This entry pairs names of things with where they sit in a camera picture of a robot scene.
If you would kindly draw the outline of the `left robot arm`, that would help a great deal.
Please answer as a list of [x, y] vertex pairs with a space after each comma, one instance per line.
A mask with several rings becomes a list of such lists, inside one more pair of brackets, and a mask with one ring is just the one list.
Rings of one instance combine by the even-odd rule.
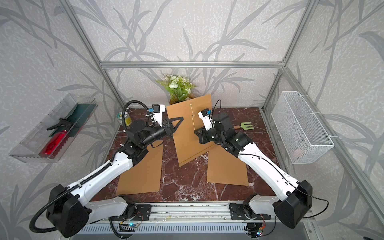
[[129, 206], [124, 197], [98, 202], [92, 202], [92, 198], [112, 180], [143, 160], [149, 152], [149, 145], [176, 132], [184, 118], [163, 119], [165, 109], [164, 105], [146, 109], [147, 120], [152, 120], [152, 126], [142, 120], [134, 121], [129, 127], [123, 124], [127, 139], [112, 159], [66, 187], [57, 185], [53, 188], [49, 202], [30, 220], [30, 231], [59, 231], [63, 237], [69, 238], [88, 224], [124, 214]]

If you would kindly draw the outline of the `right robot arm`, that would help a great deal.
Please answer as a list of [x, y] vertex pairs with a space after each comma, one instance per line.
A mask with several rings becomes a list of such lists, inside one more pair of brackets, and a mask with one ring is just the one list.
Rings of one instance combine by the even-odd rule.
[[243, 201], [242, 217], [255, 220], [262, 215], [274, 216], [291, 229], [307, 218], [315, 199], [308, 181], [300, 182], [278, 167], [251, 138], [235, 130], [227, 114], [203, 109], [198, 116], [204, 124], [194, 131], [199, 143], [213, 142], [221, 146], [251, 167], [275, 193], [274, 196], [253, 195]]

